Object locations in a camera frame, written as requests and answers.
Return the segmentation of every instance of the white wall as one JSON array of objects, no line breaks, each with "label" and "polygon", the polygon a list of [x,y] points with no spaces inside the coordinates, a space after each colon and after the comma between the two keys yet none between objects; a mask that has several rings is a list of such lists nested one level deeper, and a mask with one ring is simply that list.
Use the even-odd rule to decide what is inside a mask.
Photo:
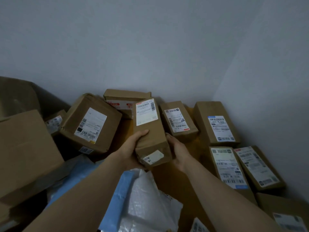
[{"label": "white wall", "polygon": [[214,100],[309,201],[309,0],[265,0]]},{"label": "white wall", "polygon": [[72,103],[107,88],[210,100],[263,0],[0,0],[0,74]]}]

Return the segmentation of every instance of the person's right hand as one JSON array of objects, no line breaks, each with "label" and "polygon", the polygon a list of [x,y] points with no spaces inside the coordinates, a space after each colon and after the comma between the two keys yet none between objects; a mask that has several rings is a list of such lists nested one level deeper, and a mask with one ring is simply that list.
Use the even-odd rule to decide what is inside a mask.
[{"label": "person's right hand", "polygon": [[176,155],[176,159],[173,160],[174,165],[180,171],[185,173],[185,164],[193,157],[190,155],[186,146],[178,141],[175,137],[166,133],[166,139],[168,140],[168,143],[174,148]]}]

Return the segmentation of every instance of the person's left arm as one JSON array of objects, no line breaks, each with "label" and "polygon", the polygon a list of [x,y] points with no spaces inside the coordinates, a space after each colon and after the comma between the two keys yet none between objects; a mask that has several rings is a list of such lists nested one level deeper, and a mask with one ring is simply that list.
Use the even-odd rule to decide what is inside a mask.
[{"label": "person's left arm", "polygon": [[44,210],[24,232],[96,231],[122,173],[142,167],[132,153],[136,141],[147,133],[145,130],[130,136],[118,151]]}]

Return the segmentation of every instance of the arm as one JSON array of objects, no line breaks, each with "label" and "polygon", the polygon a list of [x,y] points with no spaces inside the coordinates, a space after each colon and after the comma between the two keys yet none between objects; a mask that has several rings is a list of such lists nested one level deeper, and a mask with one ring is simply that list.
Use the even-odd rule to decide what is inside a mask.
[{"label": "arm", "polygon": [[44,210],[24,232],[96,231],[122,173],[142,167],[132,153],[136,141],[147,133],[145,130],[130,136],[118,151]]},{"label": "arm", "polygon": [[205,169],[190,155],[183,143],[169,134],[167,139],[174,148],[175,166],[189,178],[203,209],[217,231],[281,231],[266,213]]}]

